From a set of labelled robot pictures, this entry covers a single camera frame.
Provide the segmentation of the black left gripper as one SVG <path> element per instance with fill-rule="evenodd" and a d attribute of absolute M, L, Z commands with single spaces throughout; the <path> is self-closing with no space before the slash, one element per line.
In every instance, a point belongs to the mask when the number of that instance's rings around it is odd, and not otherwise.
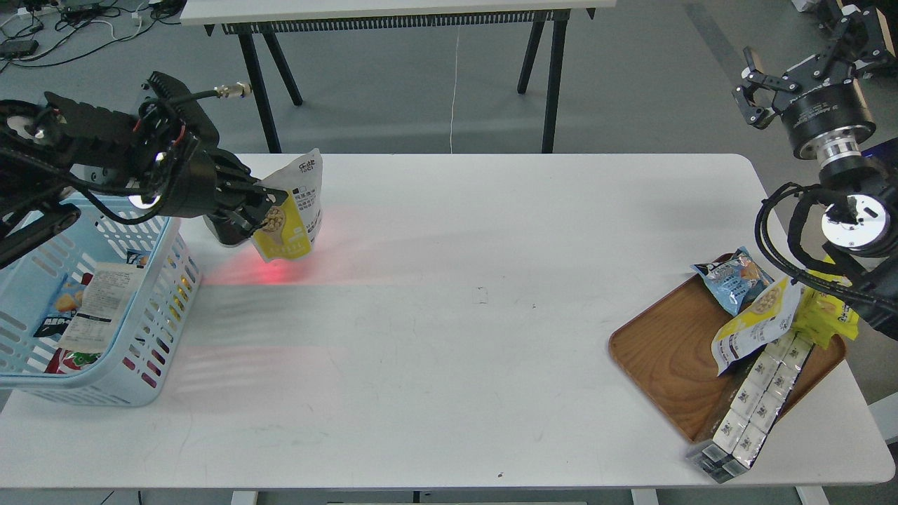
<path fill-rule="evenodd" d="M 199 100 L 243 98 L 249 83 L 222 84 L 192 92 L 169 74 L 155 71 L 147 80 L 149 95 L 135 124 L 135 183 L 144 189 L 129 201 L 145 218 L 155 215 L 214 215 L 255 233 L 270 208 L 288 192 L 253 183 L 250 170 L 218 147 L 216 127 Z"/>

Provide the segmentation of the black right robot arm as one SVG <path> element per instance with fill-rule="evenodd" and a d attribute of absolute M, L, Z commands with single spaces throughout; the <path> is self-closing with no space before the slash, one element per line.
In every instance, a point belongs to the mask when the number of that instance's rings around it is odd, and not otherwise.
<path fill-rule="evenodd" d="M 831 30 L 821 51 L 768 74 L 745 48 L 745 68 L 732 90 L 747 124 L 764 129 L 780 118 L 794 156 L 820 166 L 819 183 L 786 183 L 763 202 L 754 236 L 764 256 L 793 281 L 844 301 L 894 339 L 896 146 L 860 147 L 876 124 L 857 74 L 891 66 L 896 51 L 876 7 L 819 6 Z"/>

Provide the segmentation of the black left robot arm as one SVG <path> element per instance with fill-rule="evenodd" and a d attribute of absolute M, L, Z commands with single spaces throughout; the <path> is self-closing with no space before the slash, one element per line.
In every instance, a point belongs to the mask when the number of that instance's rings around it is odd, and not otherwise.
<path fill-rule="evenodd" d="M 263 228 L 288 192 L 263 185 L 231 152 L 199 106 L 244 97 L 248 84 L 190 92 L 154 72 L 135 113 L 45 93 L 44 105 L 2 102 L 2 266 L 63 233 L 81 211 L 76 191 L 110 220 L 137 226 L 157 215 L 205 217 L 236 245 Z"/>

